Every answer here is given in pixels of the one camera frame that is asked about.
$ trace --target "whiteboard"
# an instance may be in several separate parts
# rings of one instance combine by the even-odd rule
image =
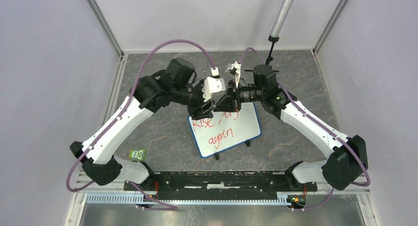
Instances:
[[[224,151],[261,134],[253,103],[243,103],[239,112],[214,112],[213,118],[192,120],[189,124],[203,158]]]

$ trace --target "blue whiteboard frame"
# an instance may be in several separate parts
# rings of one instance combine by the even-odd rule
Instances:
[[[258,117],[257,108],[255,107],[255,103],[253,102],[253,103],[252,103],[252,105],[254,106],[255,116],[257,117],[258,126],[260,127],[260,134],[258,134],[257,136],[255,136],[255,137],[253,137],[253,138],[248,139],[247,141],[249,141],[249,140],[253,140],[253,139],[256,139],[256,138],[258,138],[258,137],[259,137],[259,136],[263,133],[263,130],[262,130],[262,128],[261,128],[260,118]],[[189,115],[189,116],[187,116],[187,122],[189,123],[190,130],[192,131],[192,134],[193,134],[193,127],[192,127],[192,125],[191,125],[191,124],[190,124],[190,122],[189,122],[189,117],[190,117],[190,115]],[[209,157],[211,157],[211,156],[214,156],[215,154],[218,154],[218,153],[224,152],[224,151],[226,151],[226,150],[231,149],[232,147],[236,147],[236,146],[238,146],[238,145],[243,144],[243,143],[245,143],[245,142],[246,142],[246,141],[240,142],[240,143],[238,143],[238,144],[236,144],[236,145],[233,145],[233,146],[230,146],[230,147],[228,147],[228,148],[226,148],[226,149],[224,149],[224,150],[222,150],[222,151],[218,151],[218,152],[214,153],[213,155],[203,157],[203,156],[202,156],[202,152],[201,152],[201,151],[200,151],[200,149],[199,149],[199,145],[197,144],[196,136],[195,136],[194,134],[193,134],[193,138],[195,139],[196,147],[197,147],[197,149],[199,150],[199,155],[200,155],[200,157],[202,157],[203,159],[207,159],[207,158],[209,158]]]

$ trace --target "gray floor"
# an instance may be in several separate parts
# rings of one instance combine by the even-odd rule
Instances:
[[[260,52],[266,58],[267,52]],[[221,71],[233,63],[241,52],[210,53]],[[129,55],[122,86],[118,96],[120,105],[132,87],[138,68],[145,54]],[[165,69],[170,59],[182,57],[196,67],[199,77],[210,76],[210,64],[203,53],[161,53],[155,54],[147,64],[143,75],[150,75]],[[310,51],[275,51],[271,65],[280,70],[277,79],[305,107],[329,125],[335,127],[324,84]],[[260,64],[257,57],[247,53],[242,69],[253,69]],[[246,82],[253,82],[252,73],[244,72]],[[197,149],[187,122],[185,106],[170,104],[142,123],[122,143],[116,155],[128,158],[133,148],[146,149],[145,161],[156,171],[190,170],[284,170],[297,161],[319,161],[325,159],[322,153],[297,130],[268,114],[256,104],[262,134],[252,141],[250,147],[244,144],[220,153],[220,159],[203,159]]]
[[[308,195],[307,206],[322,195]],[[356,195],[334,195],[320,209],[291,212],[286,206],[179,205],[173,211],[142,211],[130,204],[86,204],[81,226],[363,226]]]

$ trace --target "green object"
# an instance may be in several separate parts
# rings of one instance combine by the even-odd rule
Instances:
[[[146,150],[133,149],[129,152],[128,158],[133,161],[145,161]]]

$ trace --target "metal corner post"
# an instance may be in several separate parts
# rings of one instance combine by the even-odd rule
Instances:
[[[329,19],[327,25],[325,26],[324,31],[322,32],[321,36],[319,37],[318,42],[316,43],[315,47],[312,49],[312,52],[314,53],[314,55],[316,53],[318,53],[318,51],[321,49],[321,47],[324,44],[327,36],[329,35],[329,33],[331,32],[335,23],[337,22],[338,18],[340,17],[341,12],[343,11],[347,2],[348,2],[348,0],[340,0],[340,2],[338,2],[338,5],[335,8],[334,12],[332,13],[332,16]]]
[[[104,32],[106,33],[106,36],[109,38],[110,43],[112,44],[114,50],[119,55],[119,57],[122,58],[123,50],[120,48],[115,36],[112,33],[112,30],[107,24],[107,21],[102,11],[100,10],[99,5],[97,4],[96,0],[87,0],[87,2],[89,3],[94,15],[96,16],[97,21],[99,21],[100,26],[103,28]]]

